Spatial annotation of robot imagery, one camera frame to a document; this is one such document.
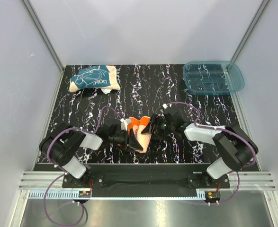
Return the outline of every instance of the orange cloth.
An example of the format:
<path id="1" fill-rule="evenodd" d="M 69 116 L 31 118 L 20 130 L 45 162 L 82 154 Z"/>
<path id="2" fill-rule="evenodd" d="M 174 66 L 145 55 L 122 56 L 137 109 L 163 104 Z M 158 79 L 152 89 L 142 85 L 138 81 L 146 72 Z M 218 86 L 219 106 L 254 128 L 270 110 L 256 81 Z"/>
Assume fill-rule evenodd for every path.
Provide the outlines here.
<path id="1" fill-rule="evenodd" d="M 148 125 L 148 123 L 150 121 L 150 117 L 145 116 L 145 117 L 142 117 L 140 120 L 138 120 L 134 117 L 129 117 L 129 119 L 131 119 L 132 122 L 127 126 L 127 129 L 128 130 L 133 129 L 135 138 L 140 143 L 140 145 L 143 147 L 143 151 L 138 150 L 138 152 L 146 153 L 152 135 L 151 134 L 142 135 L 141 132 Z"/>

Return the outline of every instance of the white wall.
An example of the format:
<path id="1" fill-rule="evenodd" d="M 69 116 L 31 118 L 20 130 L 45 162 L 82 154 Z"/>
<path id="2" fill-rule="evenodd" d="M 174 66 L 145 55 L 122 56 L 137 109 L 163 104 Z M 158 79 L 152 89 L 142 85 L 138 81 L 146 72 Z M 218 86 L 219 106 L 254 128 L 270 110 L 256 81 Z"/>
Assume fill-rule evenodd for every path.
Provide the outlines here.
<path id="1" fill-rule="evenodd" d="M 230 60 L 261 0 L 31 0 L 63 64 Z"/>
<path id="2" fill-rule="evenodd" d="M 35 160 L 59 70 L 19 0 L 0 0 L 0 227 Z"/>
<path id="3" fill-rule="evenodd" d="M 236 64 L 245 79 L 240 99 L 261 165 L 278 190 L 278 0 L 270 3 Z"/>

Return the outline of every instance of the metal frame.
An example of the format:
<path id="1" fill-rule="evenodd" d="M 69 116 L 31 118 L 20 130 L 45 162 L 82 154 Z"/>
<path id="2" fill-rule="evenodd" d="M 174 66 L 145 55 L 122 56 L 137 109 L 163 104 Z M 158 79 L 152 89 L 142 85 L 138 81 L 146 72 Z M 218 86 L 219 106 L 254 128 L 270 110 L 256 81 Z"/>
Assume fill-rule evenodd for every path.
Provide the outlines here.
<path id="1" fill-rule="evenodd" d="M 21 0 L 21 2 L 23 3 L 25 10 L 28 12 L 28 15 L 30 16 L 32 22 L 34 23 L 34 26 L 36 27 L 39 35 L 41 36 L 45 46 L 47 47 L 51 57 L 53 58 L 56 66 L 58 67 L 60 72 L 63 72 L 65 67 L 63 66 L 62 62 L 60 61 L 60 58 L 58 57 L 56 51 L 54 50 L 54 47 L 53 47 L 52 43 L 50 42 L 45 30 L 43 29 L 43 26 L 42 26 L 38 16 L 36 15 L 36 12 L 35 12 L 33 6 L 31 5 L 30 1 L 29 0 Z"/>
<path id="2" fill-rule="evenodd" d="M 50 55 L 52 56 L 55 64 L 59 68 L 61 75 L 58 80 L 58 84 L 56 86 L 54 96 L 52 99 L 52 104 L 48 113 L 48 118 L 45 122 L 45 128 L 43 131 L 43 134 L 41 137 L 45 136 L 48 128 L 48 124 L 51 118 L 52 110 L 54 108 L 56 96 L 59 91 L 60 83 L 63 77 L 63 65 L 56 54 L 51 42 L 49 41 L 47 34 L 45 33 L 31 3 L 29 0 L 21 0 L 21 2 L 24 4 L 25 9 L 27 10 L 28 14 L 30 15 L 34 26 L 38 30 L 43 42 L 45 43 Z M 233 57 L 231 59 L 231 62 L 235 62 L 240 55 L 242 49 L 244 48 L 245 44 L 247 43 L 250 35 L 252 34 L 254 28 L 256 27 L 258 21 L 260 20 L 261 16 L 265 12 L 267 6 L 271 0 L 263 0 L 262 3 L 260 4 L 256 14 L 254 15 L 251 23 L 249 24 L 241 42 L 239 43 L 236 51 L 233 54 Z M 251 131 L 248 127 L 247 119 L 245 117 L 245 114 L 243 112 L 242 104 L 239 98 L 239 95 L 237 93 L 231 94 L 233 104 L 235 107 L 235 111 L 238 116 L 238 120 L 240 123 L 240 126 L 243 128 L 243 130 L 250 136 L 251 136 Z M 259 160 L 258 161 L 258 166 L 259 169 L 261 170 L 261 165 Z M 21 181 L 21 184 L 19 186 L 19 198 L 16 203 L 13 216 L 11 218 L 10 226 L 11 227 L 19 227 L 23 218 L 23 214 L 25 211 L 25 207 L 27 204 L 27 200 L 30 194 L 30 190 L 35 190 L 35 189 L 40 189 L 40 190 L 45 190 L 50 182 L 54 180 L 56 177 L 61 175 L 62 172 L 25 172 Z M 237 186 L 237 176 L 236 174 L 230 174 L 229 175 L 229 181 L 230 181 L 230 189 L 221 189 L 222 191 L 227 191 L 227 190 L 233 190 Z M 240 191 L 263 191 L 266 202 L 270 211 L 271 218 L 273 220 L 273 223 L 275 226 L 278 227 L 278 196 L 277 192 L 275 189 L 275 185 L 272 181 L 270 172 L 240 172 Z M 62 183 L 63 180 L 60 179 L 56 183 L 54 183 L 53 188 L 59 189 L 59 190 L 68 190 L 68 189 L 63 189 L 62 188 Z M 206 189 L 198 189 L 197 192 L 202 192 L 203 190 Z"/>
<path id="3" fill-rule="evenodd" d="M 57 96 L 58 96 L 58 93 L 59 93 L 59 89 L 60 89 L 60 85 L 61 85 L 61 82 L 62 82 L 62 79 L 63 79 L 63 74 L 64 74 L 64 71 L 62 71 L 60 73 L 60 77 L 58 79 L 58 82 L 55 86 L 55 90 L 54 90 L 54 94 L 53 94 L 53 98 L 52 98 L 52 102 L 50 104 L 50 107 L 49 107 L 49 111 L 47 113 L 47 119 L 44 123 L 44 127 L 43 127 L 43 133 L 41 134 L 41 137 L 40 137 L 40 140 L 39 141 L 42 141 L 43 138 L 45 138 L 46 134 L 47 134 L 47 130 L 48 130 L 48 126 L 49 126 L 49 122 L 51 120 L 51 117 L 52 117 L 52 113 L 54 111 L 54 105 L 55 105 L 55 101 L 57 99 Z M 40 151 L 39 151 L 39 148 L 36 149 L 36 159 L 35 159 L 35 162 L 33 163 L 33 166 L 31 168 L 31 170 L 34 169 L 35 167 L 35 164 L 37 163 L 38 159 L 39 159 L 39 155 L 40 155 Z"/>

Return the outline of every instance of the blue plastic container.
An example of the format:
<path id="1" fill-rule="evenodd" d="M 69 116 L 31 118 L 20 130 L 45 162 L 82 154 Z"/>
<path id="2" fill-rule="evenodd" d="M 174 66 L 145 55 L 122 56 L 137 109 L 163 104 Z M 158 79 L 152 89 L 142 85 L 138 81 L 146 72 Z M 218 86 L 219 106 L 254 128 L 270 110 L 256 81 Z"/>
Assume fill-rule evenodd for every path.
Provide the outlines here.
<path id="1" fill-rule="evenodd" d="M 193 95 L 225 95 L 243 89 L 239 67 L 229 61 L 193 61 L 183 66 L 183 76 Z"/>

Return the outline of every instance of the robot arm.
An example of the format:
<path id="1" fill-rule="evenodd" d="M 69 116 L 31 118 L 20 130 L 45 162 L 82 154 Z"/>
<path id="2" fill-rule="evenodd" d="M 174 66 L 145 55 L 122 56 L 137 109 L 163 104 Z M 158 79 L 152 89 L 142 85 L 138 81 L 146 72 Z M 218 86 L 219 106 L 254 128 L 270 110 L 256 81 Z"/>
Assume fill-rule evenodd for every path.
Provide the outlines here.
<path id="1" fill-rule="evenodd" d="M 226 129 L 242 137 L 253 147 L 255 154 L 259 151 L 238 122 L 228 126 L 217 126 L 216 130 L 207 127 L 209 126 L 185 123 L 179 111 L 175 111 L 162 115 L 154 114 L 142 134 L 150 133 L 152 139 L 163 139 L 166 135 L 174 133 L 178 140 L 188 139 L 215 145 L 221 157 L 207 168 L 207 173 L 213 179 L 231 171 L 240 171 L 253 158 L 250 148 L 242 140 L 220 129 Z"/>
<path id="2" fill-rule="evenodd" d="M 228 126 L 218 126 L 217 129 L 227 129 L 245 139 L 253 147 L 255 154 L 258 148 L 248 135 L 240 128 L 238 122 Z M 184 135 L 190 141 L 201 141 L 215 145 L 221 157 L 213 162 L 207 172 L 213 179 L 218 179 L 222 175 L 231 171 L 240 171 L 253 158 L 251 150 L 238 138 L 220 131 L 203 128 L 190 124 L 184 130 Z"/>
<path id="3" fill-rule="evenodd" d="M 72 126 L 66 123 L 60 124 L 54 131 L 45 137 L 40 145 L 39 150 L 43 154 L 47 154 L 47 150 L 55 137 L 62 131 L 71 128 Z M 79 147 L 90 148 L 97 150 L 101 146 L 102 139 L 93 134 L 88 134 L 81 131 L 69 131 L 64 133 L 54 144 L 49 154 L 50 159 L 55 165 L 58 165 L 74 178 L 82 182 L 84 178 L 89 177 L 89 170 L 79 162 L 74 156 Z"/>

